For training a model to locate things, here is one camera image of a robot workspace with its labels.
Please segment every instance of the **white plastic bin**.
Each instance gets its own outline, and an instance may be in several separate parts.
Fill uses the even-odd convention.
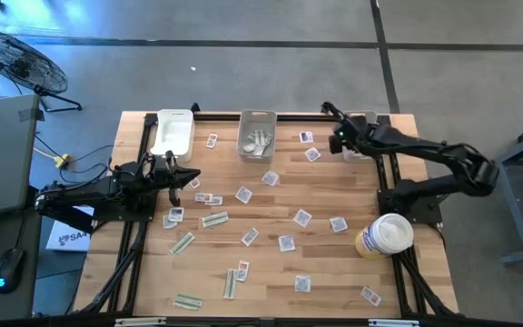
[[[179,163],[191,160],[192,139],[195,135],[195,121],[191,110],[162,109],[157,113],[157,118],[159,125],[151,153],[164,155],[171,150]]]
[[[240,117],[239,132],[237,134],[237,153],[248,163],[269,163],[275,152],[276,142],[276,124],[278,122],[278,115],[275,112],[262,110],[244,110]],[[248,136],[255,130],[263,130],[266,133],[272,134],[273,138],[268,146],[266,146],[263,154],[253,155],[243,150],[243,146],[250,144],[252,141],[248,140]]]

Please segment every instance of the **wooden table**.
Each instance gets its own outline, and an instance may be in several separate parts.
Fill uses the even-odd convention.
[[[114,142],[113,164],[136,160],[146,112],[123,112]],[[417,135],[411,114],[393,114],[391,124],[403,133]],[[171,205],[161,192],[155,220],[149,224],[144,246],[135,316],[251,316],[301,318],[399,317],[399,303],[390,259],[363,259],[354,247],[356,234],[378,217],[377,171],[372,160],[348,164],[341,154],[330,154],[328,136],[332,123],[278,122],[276,152],[272,163],[244,163],[235,151],[237,122],[196,122],[192,160],[181,163],[202,170],[201,186],[189,185],[180,192],[184,221],[163,229],[163,215]],[[149,148],[153,146],[152,130]],[[314,144],[301,144],[300,131],[312,131]],[[205,147],[209,133],[219,135],[214,149]],[[315,146],[322,157],[310,163],[304,151]],[[403,178],[422,180],[427,171],[422,160],[399,155]],[[262,182],[272,170],[280,184]],[[235,198],[240,186],[253,191],[248,204]],[[223,206],[194,201],[197,192],[223,196]],[[292,221],[299,209],[313,215],[310,225]],[[227,211],[230,221],[203,229],[201,217]],[[334,233],[331,217],[344,217],[349,229]],[[260,235],[250,247],[240,239],[255,227]],[[86,256],[75,309],[84,307],[112,273],[123,224],[108,223],[95,233]],[[169,249],[187,232],[195,240],[179,256]],[[293,235],[296,251],[281,253],[278,237]],[[457,303],[449,276],[445,251],[437,233],[428,226],[415,226],[419,269],[431,288],[453,311]],[[246,282],[238,282],[235,300],[223,299],[227,269],[239,260],[251,263]],[[311,292],[295,292],[296,275],[311,277]],[[415,308],[412,283],[406,279],[410,305]],[[125,276],[123,285],[127,285]],[[363,286],[382,296],[375,307],[360,296]],[[121,291],[121,301],[126,293]],[[178,294],[204,299],[199,311],[173,306]]]

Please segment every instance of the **black electric fan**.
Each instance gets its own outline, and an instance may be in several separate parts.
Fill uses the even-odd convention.
[[[57,64],[33,47],[1,32],[0,74],[14,83],[34,90],[34,93],[40,96],[52,96],[76,105],[63,109],[48,109],[42,101],[42,105],[48,113],[82,110],[82,106],[76,101],[58,95],[67,90],[68,80]]]

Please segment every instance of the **plastic tub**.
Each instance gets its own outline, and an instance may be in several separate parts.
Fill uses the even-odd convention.
[[[363,229],[354,243],[362,257],[383,258],[413,245],[413,227],[400,214],[387,213]]]
[[[248,163],[269,163],[275,152],[276,124],[278,115],[275,112],[261,110],[244,110],[240,117],[239,132],[237,134],[237,153],[243,161]],[[263,154],[253,155],[243,150],[243,146],[250,144],[248,136],[255,130],[263,130],[273,137]]]
[[[191,110],[162,109],[157,113],[157,118],[159,125],[151,153],[164,155],[171,150],[179,163],[191,160],[192,139],[195,135],[195,121]]]

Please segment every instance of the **gray floor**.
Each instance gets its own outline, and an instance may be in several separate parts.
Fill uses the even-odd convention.
[[[0,30],[21,35],[120,39],[376,42],[368,0],[4,1]],[[388,42],[523,45],[520,0],[379,0]],[[388,113],[376,49],[36,45],[68,75],[66,96],[81,113],[48,114],[38,125],[54,149],[78,157],[112,142],[123,110],[189,107],[345,110]],[[402,113],[421,136],[502,154],[523,132],[523,52],[389,51]],[[0,76],[0,95],[17,90]],[[84,169],[109,151],[79,163]],[[429,174],[445,173],[429,164]],[[72,176],[85,180],[88,176]],[[35,154],[32,184],[59,179]],[[441,205],[454,287],[470,317],[523,322],[523,264],[504,267],[521,244],[500,190],[485,199],[453,195]],[[35,310],[58,314],[81,256],[41,251]],[[55,305],[46,285],[64,294]]]

